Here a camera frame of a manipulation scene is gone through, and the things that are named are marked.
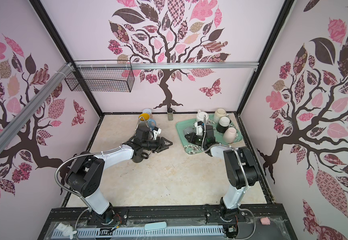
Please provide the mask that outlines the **blue iridescent mug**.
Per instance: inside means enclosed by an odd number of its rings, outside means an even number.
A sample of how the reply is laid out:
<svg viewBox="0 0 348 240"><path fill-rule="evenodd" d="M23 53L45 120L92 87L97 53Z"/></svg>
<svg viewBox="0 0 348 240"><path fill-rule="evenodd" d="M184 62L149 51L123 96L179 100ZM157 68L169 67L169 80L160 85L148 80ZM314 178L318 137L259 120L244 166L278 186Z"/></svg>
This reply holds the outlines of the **blue iridescent mug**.
<svg viewBox="0 0 348 240"><path fill-rule="evenodd" d="M139 115L139 120L145 122L145 124L153 130L156 127L156 121L151 118L150 113L142 113Z"/></svg>

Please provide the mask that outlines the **light grey mug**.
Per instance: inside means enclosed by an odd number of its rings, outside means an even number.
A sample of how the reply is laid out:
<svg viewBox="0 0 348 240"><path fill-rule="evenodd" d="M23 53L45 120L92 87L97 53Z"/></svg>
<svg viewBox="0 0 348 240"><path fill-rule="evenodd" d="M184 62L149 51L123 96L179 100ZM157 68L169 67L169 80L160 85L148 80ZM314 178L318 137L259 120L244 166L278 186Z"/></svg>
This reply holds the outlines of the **light grey mug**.
<svg viewBox="0 0 348 240"><path fill-rule="evenodd" d="M193 134L193 133L197 133L196 129L194 127L187 127L183 130L184 136L188 135L188 134Z"/></svg>

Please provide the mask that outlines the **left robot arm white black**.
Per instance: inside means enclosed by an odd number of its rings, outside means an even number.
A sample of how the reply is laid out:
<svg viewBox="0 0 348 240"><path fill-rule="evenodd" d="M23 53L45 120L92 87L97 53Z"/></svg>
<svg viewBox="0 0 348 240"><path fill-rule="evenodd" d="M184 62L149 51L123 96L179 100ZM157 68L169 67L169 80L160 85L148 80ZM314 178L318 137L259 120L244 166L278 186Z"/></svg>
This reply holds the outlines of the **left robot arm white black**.
<svg viewBox="0 0 348 240"><path fill-rule="evenodd" d="M65 182L100 223L108 225L115 216L111 203L99 189L104 170L128 160L140 163L148 159L149 152L160 153L169 149L173 142L159 134L158 128L154 131L149 128L137 129L133 137L116 149L97 154L84 152L77 157L65 177Z"/></svg>

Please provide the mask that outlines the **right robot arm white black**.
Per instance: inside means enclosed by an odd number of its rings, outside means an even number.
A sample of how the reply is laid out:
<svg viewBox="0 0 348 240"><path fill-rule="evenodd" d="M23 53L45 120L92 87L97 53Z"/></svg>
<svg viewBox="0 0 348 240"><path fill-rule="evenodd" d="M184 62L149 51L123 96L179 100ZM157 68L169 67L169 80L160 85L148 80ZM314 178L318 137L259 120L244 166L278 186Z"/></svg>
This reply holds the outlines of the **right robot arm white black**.
<svg viewBox="0 0 348 240"><path fill-rule="evenodd" d="M185 139L194 144L211 157L225 161L227 177L230 183L227 193L219 205L219 215L225 222L248 210L240 208L241 202L249 190L259 181L259 170L254 155L247 147L235 148L231 145L218 143L211 125L201 124L183 130Z"/></svg>

